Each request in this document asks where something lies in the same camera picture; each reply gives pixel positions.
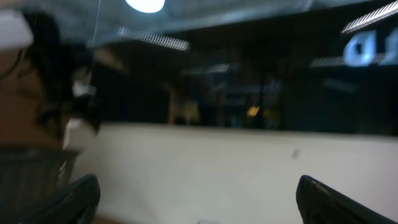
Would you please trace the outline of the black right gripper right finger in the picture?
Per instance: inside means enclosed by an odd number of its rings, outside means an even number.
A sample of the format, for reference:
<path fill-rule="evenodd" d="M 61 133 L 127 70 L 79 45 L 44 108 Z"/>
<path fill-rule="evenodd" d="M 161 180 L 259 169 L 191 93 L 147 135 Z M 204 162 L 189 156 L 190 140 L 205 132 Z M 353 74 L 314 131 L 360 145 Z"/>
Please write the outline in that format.
<path fill-rule="evenodd" d="M 295 193 L 303 224 L 397 224 L 309 175 Z"/>

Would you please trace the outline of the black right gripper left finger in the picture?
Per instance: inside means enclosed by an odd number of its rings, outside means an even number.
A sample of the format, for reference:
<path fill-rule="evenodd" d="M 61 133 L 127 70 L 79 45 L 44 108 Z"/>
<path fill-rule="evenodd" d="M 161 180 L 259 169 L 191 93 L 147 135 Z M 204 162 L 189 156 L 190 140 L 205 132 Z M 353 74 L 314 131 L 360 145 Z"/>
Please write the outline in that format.
<path fill-rule="evenodd" d="M 94 174 L 88 174 L 50 197 L 23 209 L 16 224 L 91 224 L 100 202 L 101 190 Z"/>

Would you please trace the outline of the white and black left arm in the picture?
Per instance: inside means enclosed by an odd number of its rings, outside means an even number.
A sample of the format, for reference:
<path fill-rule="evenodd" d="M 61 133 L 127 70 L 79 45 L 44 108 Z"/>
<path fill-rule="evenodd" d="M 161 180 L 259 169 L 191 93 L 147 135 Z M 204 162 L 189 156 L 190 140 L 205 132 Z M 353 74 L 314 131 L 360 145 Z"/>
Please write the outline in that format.
<path fill-rule="evenodd" d="M 100 130 L 94 52 L 44 11 L 1 11 L 1 143 L 60 148 L 70 118 Z"/>

